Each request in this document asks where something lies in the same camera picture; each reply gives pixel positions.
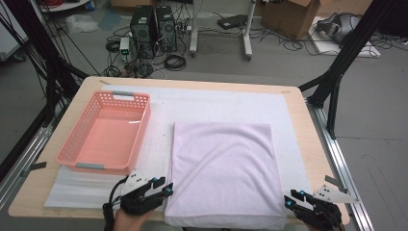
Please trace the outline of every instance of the wooden table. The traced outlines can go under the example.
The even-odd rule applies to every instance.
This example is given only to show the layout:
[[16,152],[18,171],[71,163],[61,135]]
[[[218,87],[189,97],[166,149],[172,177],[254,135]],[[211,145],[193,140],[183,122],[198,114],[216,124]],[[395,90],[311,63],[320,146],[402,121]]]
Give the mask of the wooden table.
[[[303,96],[296,87],[89,77],[80,87],[60,124],[38,158],[38,163],[46,162],[47,167],[33,170],[30,173],[9,208],[9,214],[11,216],[35,218],[103,218],[102,210],[98,209],[58,209],[46,208],[43,205],[51,191],[60,168],[54,161],[55,156],[68,137],[80,113],[85,108],[91,94],[95,90],[101,90],[104,85],[282,94],[288,106],[299,149],[309,179],[311,180],[312,189],[316,191],[323,184],[326,184],[324,181],[325,175],[333,177]],[[342,204],[340,207],[343,214],[343,223],[349,223],[349,216],[345,206]],[[156,212],[151,217],[152,220],[163,220],[163,218],[163,212]],[[288,222],[298,223],[299,221],[295,218],[290,218]]]

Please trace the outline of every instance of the black metal pole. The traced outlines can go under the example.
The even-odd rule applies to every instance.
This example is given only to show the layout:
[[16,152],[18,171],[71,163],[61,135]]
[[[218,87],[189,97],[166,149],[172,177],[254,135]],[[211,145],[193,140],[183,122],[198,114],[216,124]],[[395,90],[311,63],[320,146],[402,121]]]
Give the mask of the black metal pole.
[[327,129],[332,139],[336,138],[334,128],[340,82],[394,3],[395,0],[373,0],[330,68],[323,75],[299,87],[305,91],[318,86],[308,97],[308,102],[317,108],[323,107],[324,101],[331,95]]

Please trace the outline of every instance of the folded cloth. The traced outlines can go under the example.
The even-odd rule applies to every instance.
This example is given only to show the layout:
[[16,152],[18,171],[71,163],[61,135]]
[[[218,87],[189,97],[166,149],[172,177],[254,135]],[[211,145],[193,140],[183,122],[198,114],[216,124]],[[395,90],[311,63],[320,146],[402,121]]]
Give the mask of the folded cloth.
[[277,230],[286,224],[269,124],[176,122],[168,177],[170,225]]

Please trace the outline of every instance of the desk leg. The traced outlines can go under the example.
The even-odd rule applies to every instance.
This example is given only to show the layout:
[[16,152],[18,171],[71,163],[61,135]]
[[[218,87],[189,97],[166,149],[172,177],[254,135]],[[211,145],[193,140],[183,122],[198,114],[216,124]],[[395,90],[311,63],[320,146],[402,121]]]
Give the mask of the desk leg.
[[198,40],[198,26],[197,26],[197,0],[192,0],[192,26],[191,26],[191,40],[190,40],[190,54],[194,58],[195,52],[197,51],[197,40]]
[[250,6],[249,6],[248,19],[246,21],[245,29],[242,32],[243,45],[245,47],[245,56],[249,61],[252,58],[252,48],[251,48],[251,41],[249,37],[249,31],[251,30],[252,17],[255,12],[255,6],[256,6],[256,0],[251,0]]

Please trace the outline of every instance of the white table mat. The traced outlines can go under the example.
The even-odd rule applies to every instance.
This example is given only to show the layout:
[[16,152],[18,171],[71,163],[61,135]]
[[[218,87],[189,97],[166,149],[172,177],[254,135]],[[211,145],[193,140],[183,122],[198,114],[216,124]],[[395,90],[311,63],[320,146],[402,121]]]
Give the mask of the white table mat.
[[[274,137],[273,147],[283,193],[290,195],[291,189],[312,191],[282,95],[114,85],[106,85],[103,90],[150,94],[151,117],[136,166],[147,177],[167,176],[175,121],[268,123]],[[101,185],[94,178],[103,178],[105,175],[95,175],[97,174],[82,173],[78,177],[78,172],[62,167],[45,206],[101,208],[108,200],[113,182],[122,177],[113,176],[113,179]],[[70,182],[69,191],[66,189],[66,182]],[[95,196],[96,186],[101,196]]]

